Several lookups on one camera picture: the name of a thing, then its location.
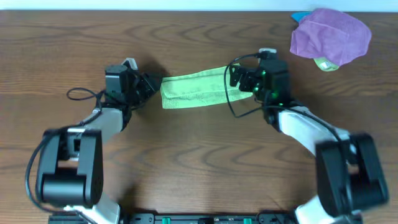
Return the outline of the light green cloth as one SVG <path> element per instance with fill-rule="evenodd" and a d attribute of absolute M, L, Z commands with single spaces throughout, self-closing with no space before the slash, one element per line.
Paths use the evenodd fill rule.
<path fill-rule="evenodd" d="M 251 92 L 240 91 L 238 87 L 224 86 L 224 82 L 229 82 L 229 76 L 224 76 L 225 69 L 212 68 L 189 75 L 164 78 L 160 88 L 162 107 L 196 108 L 251 97 Z"/>

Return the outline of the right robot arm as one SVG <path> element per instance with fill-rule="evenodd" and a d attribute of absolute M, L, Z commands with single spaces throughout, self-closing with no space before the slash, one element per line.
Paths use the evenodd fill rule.
<path fill-rule="evenodd" d="M 361 223 L 363 211 L 389 201 L 373 138 L 351 134 L 312 114 L 291 96 L 286 68 L 229 65 L 224 84 L 253 93 L 267 123 L 315 156 L 317 196 L 295 209 L 296 223 Z"/>

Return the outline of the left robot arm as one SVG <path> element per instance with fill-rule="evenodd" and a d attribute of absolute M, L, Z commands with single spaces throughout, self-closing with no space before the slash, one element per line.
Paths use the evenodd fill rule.
<path fill-rule="evenodd" d="M 131 223 L 132 217 L 103 191 L 103 146 L 122 132 L 133 111 L 159 90 L 158 75 L 122 69 L 106 72 L 104 90 L 75 87 L 95 100 L 92 114 L 78 124 L 48 129 L 34 153 L 39 158 L 33 202 L 51 205 L 49 223 Z"/>

